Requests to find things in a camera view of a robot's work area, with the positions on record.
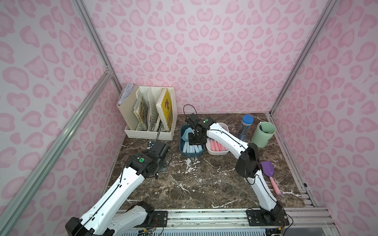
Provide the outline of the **white storage box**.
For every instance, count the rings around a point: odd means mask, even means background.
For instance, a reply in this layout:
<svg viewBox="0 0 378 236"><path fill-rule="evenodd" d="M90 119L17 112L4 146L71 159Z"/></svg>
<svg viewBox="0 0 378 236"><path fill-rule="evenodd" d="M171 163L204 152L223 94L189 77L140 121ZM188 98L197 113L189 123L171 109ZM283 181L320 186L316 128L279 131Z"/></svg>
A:
<svg viewBox="0 0 378 236"><path fill-rule="evenodd" d="M225 123L218 123L217 128L221 127L224 131L229 132L228 126ZM207 138L206 148L210 155L226 155L229 150L214 139Z"/></svg>

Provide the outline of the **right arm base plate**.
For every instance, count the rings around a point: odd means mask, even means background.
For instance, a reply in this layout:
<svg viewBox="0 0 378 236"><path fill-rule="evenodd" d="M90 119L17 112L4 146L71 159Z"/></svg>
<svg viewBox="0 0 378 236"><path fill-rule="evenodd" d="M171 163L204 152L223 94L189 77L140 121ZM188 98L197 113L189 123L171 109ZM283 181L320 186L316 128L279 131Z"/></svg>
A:
<svg viewBox="0 0 378 236"><path fill-rule="evenodd" d="M286 227L290 225L289 218L283 209L272 212L264 209L247 209L246 216L249 226L259 227Z"/></svg>

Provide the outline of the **teal pointed shovel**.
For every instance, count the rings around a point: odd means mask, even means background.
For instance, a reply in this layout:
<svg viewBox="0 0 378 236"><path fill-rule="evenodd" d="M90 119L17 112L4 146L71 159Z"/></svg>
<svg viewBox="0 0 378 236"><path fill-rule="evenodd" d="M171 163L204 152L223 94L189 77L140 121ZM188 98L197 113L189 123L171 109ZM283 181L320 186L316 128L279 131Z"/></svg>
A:
<svg viewBox="0 0 378 236"><path fill-rule="evenodd" d="M184 147L183 147L183 152L184 153L195 153L193 145L189 144L189 134L193 133L193 130L191 128L188 128L185 130L182 140L184 141Z"/></svg>

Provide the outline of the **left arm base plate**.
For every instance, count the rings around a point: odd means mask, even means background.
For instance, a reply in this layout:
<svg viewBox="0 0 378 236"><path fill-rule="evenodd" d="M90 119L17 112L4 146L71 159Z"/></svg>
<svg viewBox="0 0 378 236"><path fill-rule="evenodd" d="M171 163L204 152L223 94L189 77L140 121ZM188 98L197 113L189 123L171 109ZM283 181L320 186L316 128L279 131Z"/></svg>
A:
<svg viewBox="0 0 378 236"><path fill-rule="evenodd" d="M154 226L167 226L168 211L157 210L149 213L145 221L140 225L135 225L134 228L153 228Z"/></svg>

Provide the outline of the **purple shovel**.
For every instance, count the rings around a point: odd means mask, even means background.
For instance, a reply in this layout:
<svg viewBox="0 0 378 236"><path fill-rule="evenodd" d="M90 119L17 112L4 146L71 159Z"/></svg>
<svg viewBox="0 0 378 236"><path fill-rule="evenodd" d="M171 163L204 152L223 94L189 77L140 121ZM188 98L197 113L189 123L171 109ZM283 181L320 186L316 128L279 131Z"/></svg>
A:
<svg viewBox="0 0 378 236"><path fill-rule="evenodd" d="M273 189L275 191L275 194L277 196L281 196L282 193L281 193L279 187L277 186L275 180L273 179L275 171L274 171L274 167L273 167L272 162L271 161L263 161L263 162L261 162L261 166L262 166L263 173L266 176L269 177L269 180L270 180L270 182L272 184L272 187L273 187Z"/></svg>

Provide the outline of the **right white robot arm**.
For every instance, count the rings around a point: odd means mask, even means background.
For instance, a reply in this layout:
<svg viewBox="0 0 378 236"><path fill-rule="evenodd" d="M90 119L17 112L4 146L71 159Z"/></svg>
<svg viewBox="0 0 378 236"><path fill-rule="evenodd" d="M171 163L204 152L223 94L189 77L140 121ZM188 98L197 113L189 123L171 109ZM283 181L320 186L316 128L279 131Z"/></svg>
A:
<svg viewBox="0 0 378 236"><path fill-rule="evenodd" d="M188 135L190 145L204 145L207 139L213 139L237 158L235 170L252 187L258 198L261 214L268 224L286 217L284 208L277 203L263 177L258 147L255 144L238 139L210 117L200 119L192 113L186 116L185 122L193 130Z"/></svg>

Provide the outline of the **dark teal storage box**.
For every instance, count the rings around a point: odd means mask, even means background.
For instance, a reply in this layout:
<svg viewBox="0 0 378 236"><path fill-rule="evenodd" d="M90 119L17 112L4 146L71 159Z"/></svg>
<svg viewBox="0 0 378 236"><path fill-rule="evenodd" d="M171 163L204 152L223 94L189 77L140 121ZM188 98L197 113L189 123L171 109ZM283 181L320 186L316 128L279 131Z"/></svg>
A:
<svg viewBox="0 0 378 236"><path fill-rule="evenodd" d="M184 157L200 157L203 152L206 150L206 146L205 145L202 145L202 151L200 152L187 152L187 145L185 144L186 142L183 140L183 137L184 137L184 133L185 131L190 128L189 125L184 125L181 127L181 131L180 131L180 145L179 145L179 149L180 149L180 152L183 154Z"/></svg>

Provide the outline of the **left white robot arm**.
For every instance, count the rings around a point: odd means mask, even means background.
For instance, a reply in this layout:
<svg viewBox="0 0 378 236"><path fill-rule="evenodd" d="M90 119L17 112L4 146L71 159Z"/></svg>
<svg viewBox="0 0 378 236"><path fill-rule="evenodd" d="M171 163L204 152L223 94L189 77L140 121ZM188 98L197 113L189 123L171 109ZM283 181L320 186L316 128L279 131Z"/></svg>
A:
<svg viewBox="0 0 378 236"><path fill-rule="evenodd" d="M80 218L66 223L70 236L120 236L135 227L152 234L157 227L167 226L167 211L155 211L140 201L125 213L116 213L130 194L149 177L166 171L166 155L170 146L159 140L150 141L148 148L135 152L126 162L119 177L107 192Z"/></svg>

